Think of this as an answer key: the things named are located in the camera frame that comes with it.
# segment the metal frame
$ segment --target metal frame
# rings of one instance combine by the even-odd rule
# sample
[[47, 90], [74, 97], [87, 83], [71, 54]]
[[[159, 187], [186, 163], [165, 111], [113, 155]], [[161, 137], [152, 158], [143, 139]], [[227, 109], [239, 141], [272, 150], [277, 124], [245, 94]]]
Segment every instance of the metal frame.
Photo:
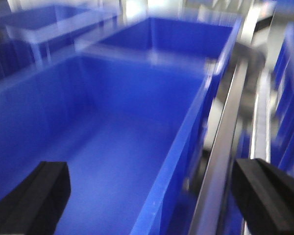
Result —
[[247, 61], [241, 60], [234, 71], [222, 111], [189, 235], [216, 234], [246, 72]]

